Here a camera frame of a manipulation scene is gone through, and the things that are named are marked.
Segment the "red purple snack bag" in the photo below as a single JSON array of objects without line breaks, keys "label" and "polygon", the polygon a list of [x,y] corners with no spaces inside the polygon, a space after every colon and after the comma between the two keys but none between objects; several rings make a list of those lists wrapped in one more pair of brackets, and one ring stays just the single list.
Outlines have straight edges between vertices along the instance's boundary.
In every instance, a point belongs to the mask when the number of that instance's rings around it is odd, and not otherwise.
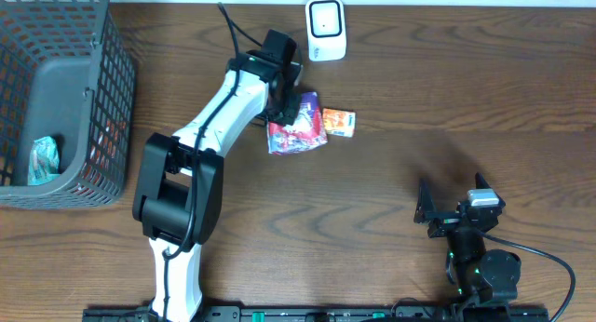
[{"label": "red purple snack bag", "polygon": [[298,154],[314,150],[328,142],[318,93],[304,93],[301,99],[298,115],[292,125],[267,124],[267,144],[270,154]]}]

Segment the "orange juice carton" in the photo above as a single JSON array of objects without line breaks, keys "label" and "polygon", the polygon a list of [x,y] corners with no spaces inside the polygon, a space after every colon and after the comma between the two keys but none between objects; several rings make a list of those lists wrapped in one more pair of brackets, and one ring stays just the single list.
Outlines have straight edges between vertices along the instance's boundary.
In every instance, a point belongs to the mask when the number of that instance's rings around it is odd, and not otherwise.
[{"label": "orange juice carton", "polygon": [[331,108],[323,109],[323,125],[328,134],[352,138],[356,128],[356,113]]}]

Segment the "teal snack packet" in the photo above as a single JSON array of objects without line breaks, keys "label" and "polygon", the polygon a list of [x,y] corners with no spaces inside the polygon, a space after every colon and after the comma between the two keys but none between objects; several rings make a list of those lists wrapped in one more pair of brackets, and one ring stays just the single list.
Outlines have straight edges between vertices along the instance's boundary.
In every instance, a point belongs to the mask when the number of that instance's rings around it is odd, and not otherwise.
[{"label": "teal snack packet", "polygon": [[58,178],[60,155],[56,141],[46,136],[34,141],[29,155],[27,184],[36,186]]}]

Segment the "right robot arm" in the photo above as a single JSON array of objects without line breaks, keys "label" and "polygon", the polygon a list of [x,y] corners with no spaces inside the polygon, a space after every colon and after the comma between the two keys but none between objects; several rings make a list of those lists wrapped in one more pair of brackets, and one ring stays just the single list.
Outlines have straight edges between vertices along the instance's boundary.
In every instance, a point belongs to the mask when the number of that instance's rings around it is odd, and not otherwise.
[{"label": "right robot arm", "polygon": [[437,208],[425,181],[419,182],[413,221],[427,226],[430,238],[447,240],[446,274],[459,296],[435,310],[443,321],[509,321],[508,303],[518,297],[521,259],[503,249],[488,250],[484,235],[496,227],[505,201],[480,173],[475,187],[453,211]]}]

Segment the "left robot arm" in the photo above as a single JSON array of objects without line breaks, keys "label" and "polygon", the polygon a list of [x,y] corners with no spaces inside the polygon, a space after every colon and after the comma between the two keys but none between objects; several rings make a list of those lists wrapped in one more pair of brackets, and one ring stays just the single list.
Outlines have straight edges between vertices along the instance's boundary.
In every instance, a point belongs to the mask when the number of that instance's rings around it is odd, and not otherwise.
[{"label": "left robot arm", "polygon": [[144,145],[132,216],[155,255],[152,320],[198,315],[201,248],[221,213],[224,159],[254,118],[294,123],[303,70],[293,59],[297,49],[287,34],[269,31],[259,48],[229,60],[221,87],[189,124],[171,136],[155,133]]}]

